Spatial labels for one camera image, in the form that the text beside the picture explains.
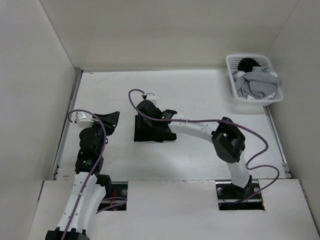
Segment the black tank top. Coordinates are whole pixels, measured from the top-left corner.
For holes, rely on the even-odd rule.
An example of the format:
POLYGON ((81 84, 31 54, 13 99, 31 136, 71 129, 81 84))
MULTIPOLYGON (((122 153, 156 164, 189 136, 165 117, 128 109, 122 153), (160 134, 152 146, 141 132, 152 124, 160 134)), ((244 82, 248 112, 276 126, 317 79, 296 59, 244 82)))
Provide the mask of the black tank top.
POLYGON ((134 122, 134 142, 173 142, 177 139, 175 133, 169 131, 158 131, 146 122, 143 121, 143 117, 139 114, 135 116, 134 122))

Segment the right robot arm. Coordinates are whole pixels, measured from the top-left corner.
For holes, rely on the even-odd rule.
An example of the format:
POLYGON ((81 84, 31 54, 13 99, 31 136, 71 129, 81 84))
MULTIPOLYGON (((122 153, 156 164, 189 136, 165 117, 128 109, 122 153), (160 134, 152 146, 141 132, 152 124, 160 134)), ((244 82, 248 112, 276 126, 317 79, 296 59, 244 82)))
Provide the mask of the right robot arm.
POLYGON ((214 127, 210 123, 193 123, 189 119, 167 109, 161 111, 150 100, 143 100, 137 109, 146 116, 160 119, 154 121, 135 116, 134 141, 135 142, 172 142, 177 134, 185 134, 210 142, 216 155, 226 162, 231 175, 231 190, 233 198, 243 200, 249 196, 252 176, 247 170, 245 162, 245 136, 233 125, 219 123, 214 127))

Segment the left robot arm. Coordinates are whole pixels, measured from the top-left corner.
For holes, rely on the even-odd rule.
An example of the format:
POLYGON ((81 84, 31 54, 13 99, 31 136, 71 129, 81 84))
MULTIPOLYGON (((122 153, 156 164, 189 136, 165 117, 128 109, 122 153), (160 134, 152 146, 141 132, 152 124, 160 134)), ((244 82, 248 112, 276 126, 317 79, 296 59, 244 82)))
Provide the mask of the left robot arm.
POLYGON ((86 115, 88 111, 75 112, 74 123, 79 133, 79 152, 75 162, 72 190, 63 215, 54 230, 49 230, 47 240, 87 240, 89 228, 102 200, 112 195, 112 180, 101 174, 103 152, 119 121, 120 112, 86 115))

